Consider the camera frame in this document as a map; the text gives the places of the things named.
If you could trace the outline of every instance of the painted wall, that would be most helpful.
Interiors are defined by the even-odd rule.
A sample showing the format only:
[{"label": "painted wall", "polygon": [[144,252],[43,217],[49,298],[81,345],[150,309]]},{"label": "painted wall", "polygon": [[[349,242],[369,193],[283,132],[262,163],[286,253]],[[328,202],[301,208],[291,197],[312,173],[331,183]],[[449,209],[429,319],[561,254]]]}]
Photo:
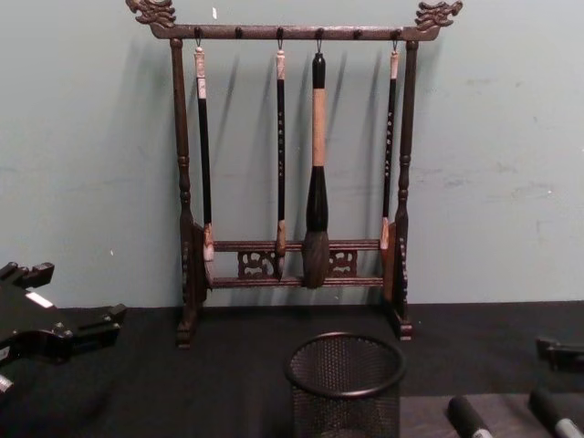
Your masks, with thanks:
[{"label": "painted wall", "polygon": [[[417,8],[379,0],[174,5],[178,22],[231,24],[401,26],[413,23]],[[2,9],[0,264],[55,263],[42,293],[61,307],[178,304],[168,44],[136,23],[123,0],[6,2]],[[409,201],[412,303],[584,298],[583,13],[574,0],[466,0],[454,26],[421,46]],[[274,238],[276,43],[203,46],[215,238]],[[322,49],[329,236],[374,238],[390,46],[324,42]],[[183,53],[200,220],[193,50],[190,42]],[[315,45],[286,42],[285,50],[287,229],[288,238],[301,239]],[[218,274],[230,275],[233,260],[218,257]],[[291,271],[301,267],[297,258],[288,262]],[[372,271],[376,263],[370,257],[360,267]],[[359,288],[214,291],[208,304],[361,303],[368,296]]]}]

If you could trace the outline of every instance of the black brush handle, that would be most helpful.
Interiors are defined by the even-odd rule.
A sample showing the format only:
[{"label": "black brush handle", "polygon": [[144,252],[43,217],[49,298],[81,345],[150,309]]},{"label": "black brush handle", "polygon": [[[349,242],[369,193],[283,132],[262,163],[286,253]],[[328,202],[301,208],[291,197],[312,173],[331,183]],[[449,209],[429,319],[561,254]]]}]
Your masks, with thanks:
[{"label": "black brush handle", "polygon": [[277,51],[277,220],[284,220],[286,178],[286,119],[284,115],[284,50]]},{"label": "black brush handle", "polygon": [[312,60],[312,171],[308,186],[307,230],[324,232],[329,227],[325,182],[326,62],[322,53]]},{"label": "black brush handle", "polygon": [[464,396],[453,397],[448,403],[448,418],[461,438],[493,438],[485,422]]},{"label": "black brush handle", "polygon": [[569,418],[560,414],[552,394],[544,388],[536,388],[529,394],[529,408],[546,429],[558,438],[584,438],[584,434]]},{"label": "black brush handle", "polygon": [[207,91],[204,75],[204,52],[196,48],[194,55],[197,75],[197,100],[199,104],[199,133],[201,136],[201,171],[203,177],[203,220],[211,223],[211,171],[209,166],[209,128],[207,126]]},{"label": "black brush handle", "polygon": [[385,167],[383,169],[383,217],[390,215],[391,153],[395,116],[395,89],[398,77],[398,52],[393,50],[390,63],[390,96],[387,110],[387,135],[385,139]]}]

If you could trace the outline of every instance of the black mesh wire basket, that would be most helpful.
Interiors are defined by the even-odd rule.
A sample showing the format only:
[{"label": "black mesh wire basket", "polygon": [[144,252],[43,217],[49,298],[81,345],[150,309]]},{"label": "black mesh wire basket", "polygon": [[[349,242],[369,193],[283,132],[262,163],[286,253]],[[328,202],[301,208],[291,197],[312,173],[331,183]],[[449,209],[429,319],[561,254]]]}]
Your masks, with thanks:
[{"label": "black mesh wire basket", "polygon": [[399,438],[405,358],[352,333],[319,335],[285,364],[295,438]]}]

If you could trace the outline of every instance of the carved wooden panel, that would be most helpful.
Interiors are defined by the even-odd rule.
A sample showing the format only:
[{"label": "carved wooden panel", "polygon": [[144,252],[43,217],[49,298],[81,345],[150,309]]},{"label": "carved wooden panel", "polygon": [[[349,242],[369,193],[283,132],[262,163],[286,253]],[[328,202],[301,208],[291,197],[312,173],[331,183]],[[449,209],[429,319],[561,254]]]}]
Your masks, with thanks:
[{"label": "carved wooden panel", "polygon": [[328,276],[357,276],[357,251],[330,251]]},{"label": "carved wooden panel", "polygon": [[240,251],[237,262],[238,278],[271,278],[276,272],[274,251]]}]

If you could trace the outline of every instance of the wooden brush stand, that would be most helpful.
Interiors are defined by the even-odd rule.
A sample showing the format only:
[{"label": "wooden brush stand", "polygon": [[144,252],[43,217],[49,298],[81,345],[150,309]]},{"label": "wooden brush stand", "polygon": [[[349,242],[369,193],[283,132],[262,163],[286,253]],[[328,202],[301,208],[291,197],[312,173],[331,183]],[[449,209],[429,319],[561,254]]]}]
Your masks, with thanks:
[{"label": "wooden brush stand", "polygon": [[[363,286],[382,287],[383,308],[387,311],[396,336],[412,337],[408,318],[408,276],[406,256],[408,247],[408,187],[412,155],[413,113],[415,101],[416,58],[422,41],[433,41],[442,27],[453,23],[463,7],[457,1],[452,5],[419,4],[415,26],[231,26],[231,25],[177,25],[172,0],[126,0],[136,20],[149,25],[156,38],[169,40],[172,52],[172,80],[174,90],[174,121],[176,150],[179,166],[181,199],[181,256],[182,256],[182,320],[177,328],[177,344],[189,348],[209,284],[203,262],[203,228],[195,222],[191,211],[191,183],[189,178],[189,141],[184,95],[183,41],[184,39],[255,39],[255,40],[351,40],[404,41],[406,67],[401,107],[400,175],[397,193],[398,207],[390,225],[388,255],[382,276],[360,276],[357,260],[362,251],[380,252],[380,239],[331,240],[330,267],[324,287]],[[386,168],[390,168],[386,157]],[[286,242],[287,252],[299,252],[302,243]],[[215,241],[215,252],[237,253],[238,270],[234,277],[216,277],[213,288],[240,287],[302,287],[301,276],[278,278],[276,272],[276,240]]]}]

